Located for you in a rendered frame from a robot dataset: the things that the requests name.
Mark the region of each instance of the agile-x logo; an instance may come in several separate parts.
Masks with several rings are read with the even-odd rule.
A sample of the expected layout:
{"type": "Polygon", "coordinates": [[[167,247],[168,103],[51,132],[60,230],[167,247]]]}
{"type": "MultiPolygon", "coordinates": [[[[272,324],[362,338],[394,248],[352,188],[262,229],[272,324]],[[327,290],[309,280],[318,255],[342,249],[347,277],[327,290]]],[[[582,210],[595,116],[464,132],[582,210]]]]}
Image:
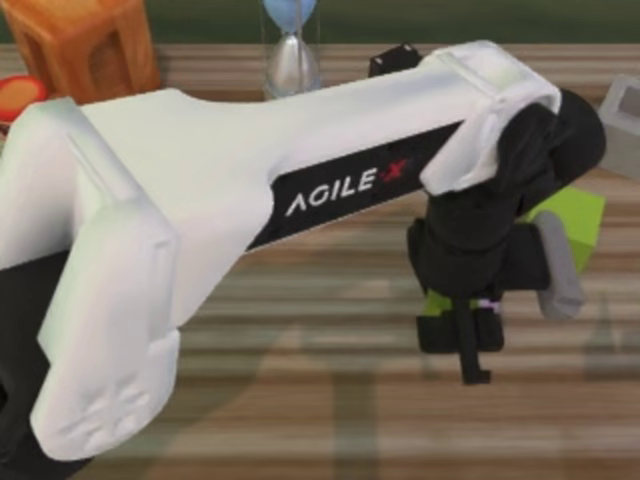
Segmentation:
{"type": "Polygon", "coordinates": [[[391,162],[382,172],[378,171],[378,167],[374,167],[365,170],[355,179],[352,175],[347,175],[344,178],[336,179],[333,183],[323,183],[306,195],[300,192],[287,209],[285,217],[370,190],[373,188],[376,177],[385,183],[400,178],[406,163],[406,159],[398,160],[391,162]]]}

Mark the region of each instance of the gray box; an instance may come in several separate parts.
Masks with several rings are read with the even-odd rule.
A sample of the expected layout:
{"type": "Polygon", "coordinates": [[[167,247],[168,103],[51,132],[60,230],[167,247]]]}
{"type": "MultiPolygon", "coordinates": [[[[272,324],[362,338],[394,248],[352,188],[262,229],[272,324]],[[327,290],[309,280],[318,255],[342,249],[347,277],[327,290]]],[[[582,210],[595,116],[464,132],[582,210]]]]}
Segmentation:
{"type": "Polygon", "coordinates": [[[640,78],[617,75],[598,113],[607,136],[600,166],[640,180],[640,78]]]}

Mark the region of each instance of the red round object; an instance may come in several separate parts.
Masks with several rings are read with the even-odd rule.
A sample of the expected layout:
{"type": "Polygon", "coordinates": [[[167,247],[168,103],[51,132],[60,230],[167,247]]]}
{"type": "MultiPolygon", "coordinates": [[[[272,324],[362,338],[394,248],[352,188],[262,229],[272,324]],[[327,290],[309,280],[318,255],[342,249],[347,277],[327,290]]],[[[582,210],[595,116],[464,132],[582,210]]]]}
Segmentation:
{"type": "Polygon", "coordinates": [[[30,75],[0,79],[0,122],[11,123],[31,104],[46,100],[47,89],[30,75]]]}

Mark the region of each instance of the green background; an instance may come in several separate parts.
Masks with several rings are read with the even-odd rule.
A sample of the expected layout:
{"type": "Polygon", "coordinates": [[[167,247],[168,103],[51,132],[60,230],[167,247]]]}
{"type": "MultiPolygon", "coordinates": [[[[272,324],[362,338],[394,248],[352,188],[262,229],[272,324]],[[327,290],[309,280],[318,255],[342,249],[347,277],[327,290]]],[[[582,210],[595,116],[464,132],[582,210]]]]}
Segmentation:
{"type": "MultiPolygon", "coordinates": [[[[157,43],[261,39],[258,0],[146,4],[157,43]]],[[[319,8],[323,43],[640,43],[640,0],[320,0],[319,8]]],[[[10,41],[3,18],[0,42],[10,41]]]]}

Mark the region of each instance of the white robotic arm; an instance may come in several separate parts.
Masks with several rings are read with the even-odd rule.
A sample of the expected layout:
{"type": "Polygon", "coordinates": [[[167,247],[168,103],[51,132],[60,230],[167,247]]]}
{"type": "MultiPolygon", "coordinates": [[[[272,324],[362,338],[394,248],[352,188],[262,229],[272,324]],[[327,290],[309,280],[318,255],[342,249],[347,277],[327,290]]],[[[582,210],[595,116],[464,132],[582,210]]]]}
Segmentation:
{"type": "Polygon", "coordinates": [[[557,112],[561,95],[475,42],[269,103],[167,89],[30,107],[0,163],[0,267],[70,251],[38,335],[50,367],[31,426],[44,453],[96,456],[149,423],[173,389],[178,328],[248,249],[421,187],[490,179],[498,137],[532,103],[557,112]],[[383,158],[389,145],[399,153],[383,158]],[[407,161],[414,178],[390,186],[386,168],[407,161]]]}

